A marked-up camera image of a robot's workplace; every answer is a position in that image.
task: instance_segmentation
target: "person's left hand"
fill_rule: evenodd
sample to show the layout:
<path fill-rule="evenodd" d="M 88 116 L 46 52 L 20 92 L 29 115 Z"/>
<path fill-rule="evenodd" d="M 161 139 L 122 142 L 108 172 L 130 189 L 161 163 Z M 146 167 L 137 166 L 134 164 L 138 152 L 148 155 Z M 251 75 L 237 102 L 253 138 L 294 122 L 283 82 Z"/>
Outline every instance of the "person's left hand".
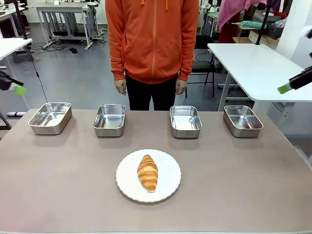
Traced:
<path fill-rule="evenodd" d="M 183 94 L 187 86 L 187 81 L 177 79 L 175 83 L 175 95 Z"/>

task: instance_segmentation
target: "rectangular metal pan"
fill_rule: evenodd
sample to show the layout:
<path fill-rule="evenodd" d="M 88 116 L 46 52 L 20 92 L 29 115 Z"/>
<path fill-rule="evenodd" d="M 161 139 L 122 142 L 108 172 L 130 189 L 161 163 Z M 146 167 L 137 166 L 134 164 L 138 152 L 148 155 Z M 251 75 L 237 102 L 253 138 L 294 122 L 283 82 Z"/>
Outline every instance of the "rectangular metal pan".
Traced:
<path fill-rule="evenodd" d="M 28 121 L 28 126 L 38 135 L 58 135 L 64 130 L 71 116 L 72 104 L 48 102 Z"/>
<path fill-rule="evenodd" d="M 93 127 L 98 137 L 119 137 L 125 124 L 126 106 L 101 105 L 93 121 Z"/>
<path fill-rule="evenodd" d="M 234 137 L 257 137 L 263 128 L 248 106 L 225 106 L 223 118 Z"/>
<path fill-rule="evenodd" d="M 176 138 L 197 138 L 202 128 L 198 111 L 193 106 L 170 108 L 172 134 Z"/>

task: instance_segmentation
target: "person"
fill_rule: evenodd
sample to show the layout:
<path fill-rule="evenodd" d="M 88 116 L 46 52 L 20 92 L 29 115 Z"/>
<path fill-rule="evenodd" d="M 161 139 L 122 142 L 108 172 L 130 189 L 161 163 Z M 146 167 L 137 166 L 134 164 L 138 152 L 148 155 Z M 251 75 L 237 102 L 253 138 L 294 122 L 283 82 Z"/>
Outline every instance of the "person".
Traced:
<path fill-rule="evenodd" d="M 131 110 L 149 110 L 151 98 L 154 110 L 169 110 L 192 69 L 198 1 L 108 0 L 105 8 L 117 91 Z"/>

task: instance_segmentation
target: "hoodie pocket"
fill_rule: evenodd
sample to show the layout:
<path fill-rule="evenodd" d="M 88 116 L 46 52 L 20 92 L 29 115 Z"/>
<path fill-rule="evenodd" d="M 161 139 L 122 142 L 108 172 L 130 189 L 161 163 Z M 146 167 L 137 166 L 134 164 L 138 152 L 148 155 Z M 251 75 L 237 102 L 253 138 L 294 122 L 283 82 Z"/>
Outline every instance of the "hoodie pocket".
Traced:
<path fill-rule="evenodd" d="M 149 75 L 152 67 L 152 50 L 152 38 L 133 38 L 128 46 L 124 46 L 123 60 L 125 70 L 138 77 Z"/>
<path fill-rule="evenodd" d="M 181 45 L 175 39 L 156 40 L 155 76 L 167 78 L 176 75 L 181 67 Z"/>

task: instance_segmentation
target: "hand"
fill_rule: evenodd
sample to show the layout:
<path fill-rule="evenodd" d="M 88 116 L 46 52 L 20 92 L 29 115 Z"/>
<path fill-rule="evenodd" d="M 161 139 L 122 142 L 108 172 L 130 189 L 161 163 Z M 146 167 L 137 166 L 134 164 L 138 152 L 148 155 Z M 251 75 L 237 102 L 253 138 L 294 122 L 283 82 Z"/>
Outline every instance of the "hand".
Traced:
<path fill-rule="evenodd" d="M 126 92 L 126 88 L 127 88 L 126 79 L 114 80 L 114 85 L 120 94 L 126 95 L 127 93 Z"/>
<path fill-rule="evenodd" d="M 183 94 L 186 89 L 187 81 L 177 79 L 175 83 L 175 95 Z"/>

